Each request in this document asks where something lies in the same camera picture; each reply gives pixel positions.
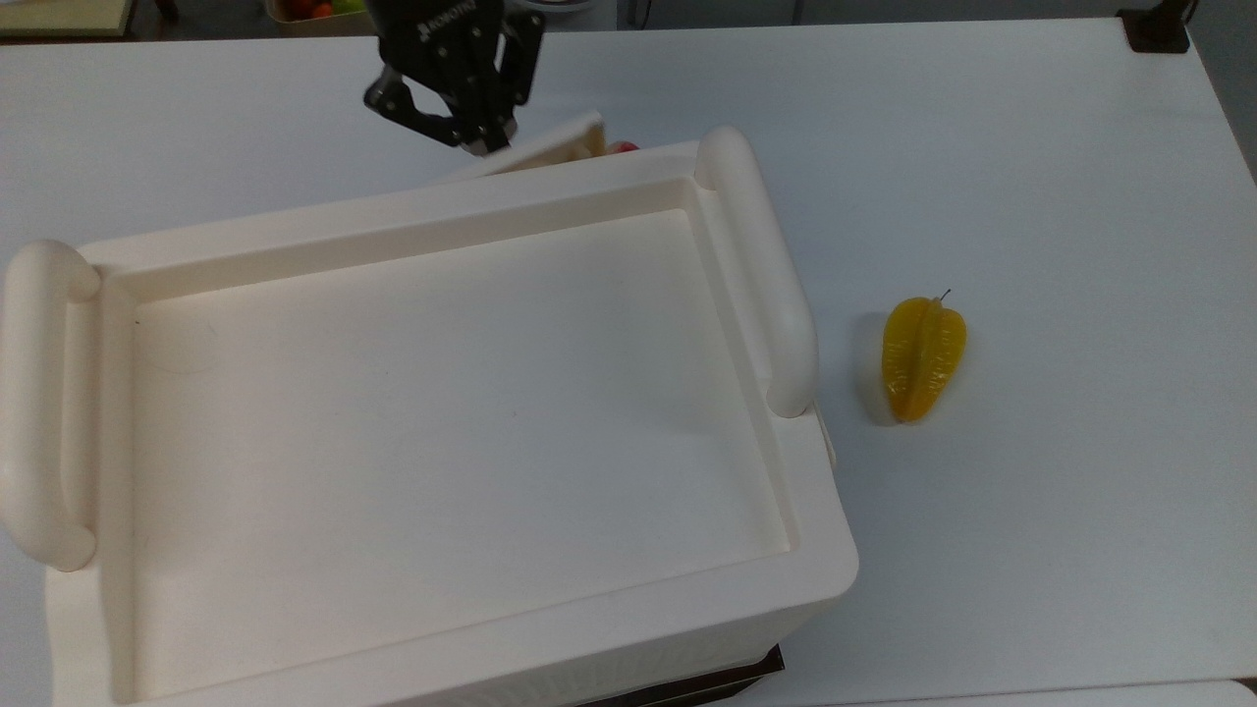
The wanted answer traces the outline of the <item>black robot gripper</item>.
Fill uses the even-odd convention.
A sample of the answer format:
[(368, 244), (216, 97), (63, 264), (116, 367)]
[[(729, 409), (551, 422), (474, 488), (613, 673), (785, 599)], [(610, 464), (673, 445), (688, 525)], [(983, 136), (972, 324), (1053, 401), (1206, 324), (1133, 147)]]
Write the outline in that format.
[[(414, 133), (476, 156), (507, 148), (528, 103), (547, 20), (503, 1), (370, 1), (383, 68), (365, 107)], [(453, 117), (414, 106), (405, 82), (436, 92)]]

